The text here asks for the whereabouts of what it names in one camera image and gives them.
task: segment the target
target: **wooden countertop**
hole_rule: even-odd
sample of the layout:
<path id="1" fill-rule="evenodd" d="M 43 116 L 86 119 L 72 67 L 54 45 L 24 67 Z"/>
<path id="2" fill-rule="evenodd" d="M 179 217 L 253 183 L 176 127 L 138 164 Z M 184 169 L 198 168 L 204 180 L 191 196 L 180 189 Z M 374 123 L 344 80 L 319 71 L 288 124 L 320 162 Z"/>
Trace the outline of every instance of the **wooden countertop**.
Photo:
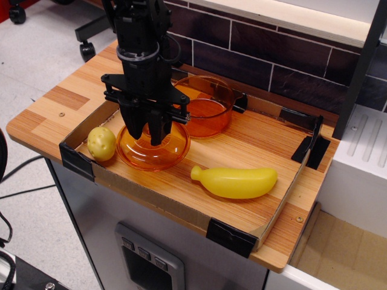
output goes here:
<path id="1" fill-rule="evenodd" d="M 100 81 L 100 77 L 105 73 L 122 73 L 122 65 L 115 54 L 116 45 L 116 42 L 112 43 L 9 122 L 7 132 L 10 137 L 61 163 L 59 143 L 105 101 L 105 85 Z M 113 131 L 117 131 L 122 124 L 120 118 L 115 118 L 110 125 Z M 331 144 L 322 163 L 317 170 L 304 168 L 263 246 L 257 252 L 252 252 L 249 259 L 276 272 L 281 272 L 288 263 L 337 149 L 338 141 L 331 138 L 332 133 L 332 127 L 323 125 L 322 135 L 331 140 Z M 211 140 L 192 140 L 187 157 L 171 169 L 158 173 L 142 172 L 129 168 L 118 156 L 101 165 L 108 172 L 147 187 L 161 196 L 200 212 L 203 216 L 226 220 L 231 226 L 249 233 L 266 222 L 262 218 L 264 213 L 258 209 L 262 210 L 263 204 L 279 203 L 286 188 L 291 184 L 300 165 L 290 157 L 304 136 L 305 133 L 284 126 L 280 121 L 247 111 L 245 114 L 235 113 L 231 127 L 218 137 Z M 238 148 L 243 150 L 241 155 L 236 156 L 234 151 Z M 81 147 L 79 150 L 88 153 L 85 148 Z M 253 155 L 248 155 L 246 150 L 253 152 Z M 279 181 L 275 189 L 261 200 L 230 202 L 216 198 L 189 178 L 189 170 L 196 164 L 208 168 L 253 168 L 264 166 L 267 162 L 274 164 L 278 170 Z M 206 235 L 203 227 L 185 221 L 181 216 L 174 216 L 159 205 L 154 205 L 153 209 Z"/>

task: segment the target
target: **office chair wheel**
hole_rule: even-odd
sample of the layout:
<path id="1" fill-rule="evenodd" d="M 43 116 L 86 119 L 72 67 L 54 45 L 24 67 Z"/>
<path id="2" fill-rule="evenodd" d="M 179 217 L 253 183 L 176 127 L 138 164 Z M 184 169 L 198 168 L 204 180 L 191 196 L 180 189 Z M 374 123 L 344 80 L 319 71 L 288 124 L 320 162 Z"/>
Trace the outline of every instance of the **office chair wheel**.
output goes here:
<path id="1" fill-rule="evenodd" d="M 79 50 L 85 62 L 88 62 L 96 55 L 96 50 L 91 42 L 84 41 L 83 44 L 79 45 Z"/>
<path id="2" fill-rule="evenodd" d="M 26 18 L 23 7 L 20 7 L 19 5 L 10 8 L 9 16 L 11 21 L 15 24 L 23 24 Z"/>

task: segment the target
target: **toy banana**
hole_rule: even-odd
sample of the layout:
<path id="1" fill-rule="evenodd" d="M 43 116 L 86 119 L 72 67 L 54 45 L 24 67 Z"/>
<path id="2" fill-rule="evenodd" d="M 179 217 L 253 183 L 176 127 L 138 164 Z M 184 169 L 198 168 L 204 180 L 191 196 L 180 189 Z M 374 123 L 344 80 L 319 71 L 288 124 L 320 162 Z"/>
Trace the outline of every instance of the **toy banana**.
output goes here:
<path id="1" fill-rule="evenodd" d="M 214 195 L 223 198 L 257 198 L 268 193 L 277 181 L 277 171 L 272 168 L 202 170 L 194 166 L 191 178 L 200 181 Z"/>

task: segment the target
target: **glass bowl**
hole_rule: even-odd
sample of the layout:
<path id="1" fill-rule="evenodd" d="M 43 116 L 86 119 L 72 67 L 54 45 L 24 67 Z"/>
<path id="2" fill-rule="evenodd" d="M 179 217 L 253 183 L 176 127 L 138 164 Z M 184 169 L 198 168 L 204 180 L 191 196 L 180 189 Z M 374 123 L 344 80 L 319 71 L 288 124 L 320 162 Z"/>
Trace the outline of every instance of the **glass bowl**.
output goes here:
<path id="1" fill-rule="evenodd" d="M 190 98 L 187 110 L 191 119 L 186 127 L 191 137 L 212 137 L 229 125 L 237 97 L 225 81 L 212 76 L 192 76 L 174 86 Z"/>
<path id="2" fill-rule="evenodd" d="M 172 123 L 171 133 L 160 145 L 151 145 L 148 125 L 140 139 L 134 139 L 124 126 L 117 136 L 119 157 L 129 166 L 140 170 L 160 171 L 178 164 L 188 153 L 190 136 L 184 125 Z"/>

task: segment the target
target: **black corner clip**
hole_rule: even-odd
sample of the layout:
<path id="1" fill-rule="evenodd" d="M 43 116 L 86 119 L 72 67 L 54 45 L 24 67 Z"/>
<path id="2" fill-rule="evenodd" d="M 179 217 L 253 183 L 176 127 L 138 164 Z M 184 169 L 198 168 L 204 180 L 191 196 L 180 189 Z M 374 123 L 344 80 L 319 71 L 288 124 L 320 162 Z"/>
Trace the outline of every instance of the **black corner clip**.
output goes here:
<path id="1" fill-rule="evenodd" d="M 305 137 L 291 157 L 292 160 L 302 163 L 308 150 L 310 149 L 311 152 L 306 166 L 314 170 L 317 170 L 319 167 L 320 162 L 324 157 L 329 144 L 331 143 L 331 141 L 324 139 L 320 134 L 323 120 L 323 116 L 315 117 L 313 136 Z"/>
<path id="2" fill-rule="evenodd" d="M 59 144 L 60 155 L 64 168 L 94 182 L 92 161 L 84 154 L 75 151 L 67 143 Z"/>
<path id="3" fill-rule="evenodd" d="M 248 102 L 249 102 L 249 100 L 248 100 L 248 98 L 247 98 L 247 94 L 244 93 L 244 92 L 235 92 L 235 91 L 234 91 L 234 93 L 235 93 L 235 94 L 241 94 L 241 97 L 240 97 L 240 98 L 237 98 L 237 99 L 235 100 L 235 104 L 234 104 L 234 106 L 233 106 L 232 109 L 233 109 L 235 112 L 238 112 L 238 113 L 243 114 L 243 113 L 246 111 L 246 109 L 247 109 L 247 104 L 248 104 Z"/>
<path id="4" fill-rule="evenodd" d="M 206 238 L 245 258 L 249 258 L 257 241 L 257 237 L 214 218 L 209 222 Z"/>

